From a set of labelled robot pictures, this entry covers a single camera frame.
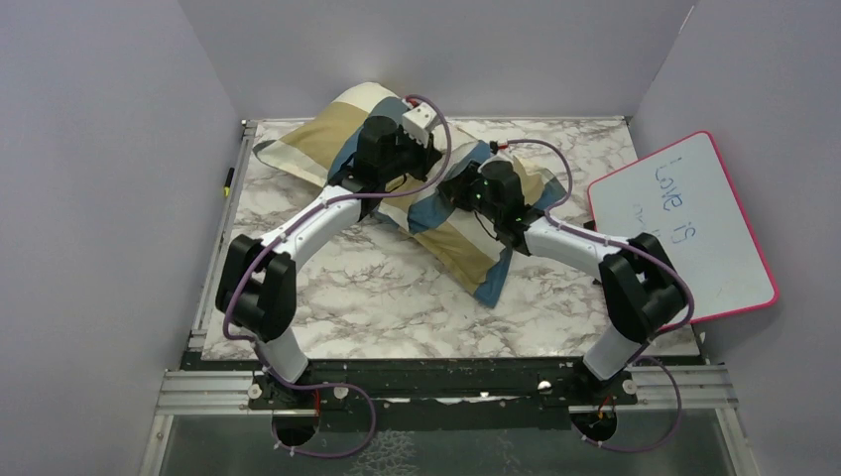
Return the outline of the blue yellow patchwork pillowcase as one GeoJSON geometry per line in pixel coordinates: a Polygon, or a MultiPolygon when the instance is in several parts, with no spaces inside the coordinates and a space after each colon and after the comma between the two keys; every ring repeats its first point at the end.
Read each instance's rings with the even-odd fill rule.
{"type": "MultiPolygon", "coordinates": [[[[356,151],[367,117],[400,121],[407,109],[396,93],[381,84],[361,83],[292,132],[259,141],[253,153],[269,167],[323,186],[356,151]]],[[[497,305],[513,254],[486,232],[473,213],[455,208],[439,189],[430,187],[386,199],[374,214],[411,235],[480,303],[497,305]]]]}

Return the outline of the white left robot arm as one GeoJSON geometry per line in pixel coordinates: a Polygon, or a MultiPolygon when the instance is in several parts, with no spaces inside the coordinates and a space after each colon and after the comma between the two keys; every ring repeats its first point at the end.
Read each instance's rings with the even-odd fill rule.
{"type": "Polygon", "coordinates": [[[356,150],[330,177],[321,193],[294,218],[260,239],[231,240],[215,305],[224,314],[222,331],[230,340],[249,342],[266,372],[276,380],[274,393],[288,407],[299,407],[311,394],[304,374],[308,359],[291,329],[297,310],[300,268],[330,239],[359,222],[383,199],[394,179],[415,178],[420,190],[433,185],[431,170],[446,169],[452,147],[440,152],[433,131],[445,120],[433,112],[399,122],[386,116],[367,118],[356,150]]]}

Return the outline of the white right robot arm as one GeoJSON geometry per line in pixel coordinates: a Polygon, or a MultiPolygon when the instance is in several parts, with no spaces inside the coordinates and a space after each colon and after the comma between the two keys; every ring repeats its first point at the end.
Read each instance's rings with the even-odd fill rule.
{"type": "Polygon", "coordinates": [[[604,235],[552,218],[548,207],[526,202],[510,162],[470,165],[438,188],[455,207],[487,218],[506,247],[555,260],[601,284],[610,323],[571,380],[574,395],[584,403],[607,396],[612,379],[663,334],[665,325],[694,311],[687,283],[656,236],[604,235]]]}

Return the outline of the yellow black marker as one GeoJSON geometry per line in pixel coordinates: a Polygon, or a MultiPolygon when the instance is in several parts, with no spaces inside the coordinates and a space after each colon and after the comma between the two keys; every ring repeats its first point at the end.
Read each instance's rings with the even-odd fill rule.
{"type": "Polygon", "coordinates": [[[223,184],[223,196],[229,197],[231,193],[231,187],[235,178],[236,170],[234,168],[229,168],[225,177],[225,181],[223,184]]]}

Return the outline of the pink framed whiteboard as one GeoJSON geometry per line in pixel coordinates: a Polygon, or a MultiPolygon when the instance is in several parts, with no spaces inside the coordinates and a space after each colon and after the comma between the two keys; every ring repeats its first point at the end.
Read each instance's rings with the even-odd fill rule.
{"type": "Polygon", "coordinates": [[[595,180],[587,195],[599,232],[660,240],[694,296],[692,322],[777,302],[779,287],[709,132],[595,180]]]}

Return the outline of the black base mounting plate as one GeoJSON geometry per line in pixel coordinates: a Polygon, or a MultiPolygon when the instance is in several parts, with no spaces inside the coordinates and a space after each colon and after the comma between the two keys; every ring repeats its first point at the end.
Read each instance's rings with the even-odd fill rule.
{"type": "Polygon", "coordinates": [[[167,374],[167,416],[267,417],[284,439],[315,433],[531,428],[613,429],[621,411],[699,409],[724,396],[722,373],[642,362],[602,388],[573,358],[315,360],[279,383],[256,365],[190,361],[167,374]]]}

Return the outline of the aluminium table edge rail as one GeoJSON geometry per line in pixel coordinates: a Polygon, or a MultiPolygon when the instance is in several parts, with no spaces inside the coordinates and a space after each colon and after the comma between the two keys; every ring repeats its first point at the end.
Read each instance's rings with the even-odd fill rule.
{"type": "Polygon", "coordinates": [[[201,349],[207,334],[209,322],[215,309],[214,302],[218,287],[218,278],[221,273],[220,268],[224,263],[224,258],[221,257],[221,254],[223,254],[226,250],[228,236],[235,221],[238,193],[242,187],[244,180],[243,174],[247,169],[250,151],[256,137],[258,121],[253,119],[242,120],[241,125],[241,141],[234,165],[231,167],[236,170],[236,174],[231,187],[230,196],[223,196],[221,218],[213,240],[207,274],[201,287],[198,306],[189,337],[186,342],[187,352],[197,352],[201,349]]]}

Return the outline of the aluminium front rail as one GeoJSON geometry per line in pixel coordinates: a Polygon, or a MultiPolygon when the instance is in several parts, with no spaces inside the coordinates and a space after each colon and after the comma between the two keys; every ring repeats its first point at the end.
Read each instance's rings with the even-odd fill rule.
{"type": "MultiPolygon", "coordinates": [[[[658,367],[636,367],[626,382],[613,391],[605,407],[618,411],[734,410],[740,405],[729,372],[722,366],[675,366],[667,375],[658,367]]],[[[327,389],[316,400],[305,397],[301,403],[285,403],[270,397],[258,380],[261,371],[171,371],[165,374],[154,406],[157,417],[175,416],[282,416],[312,417],[321,410],[343,410],[359,398],[353,391],[327,389]]],[[[433,403],[442,405],[487,404],[527,398],[568,407],[573,413],[594,412],[600,402],[586,403],[563,397],[560,385],[550,389],[531,384],[520,392],[513,390],[474,390],[444,388],[397,389],[394,384],[378,394],[368,393],[381,408],[394,405],[433,403]]]]}

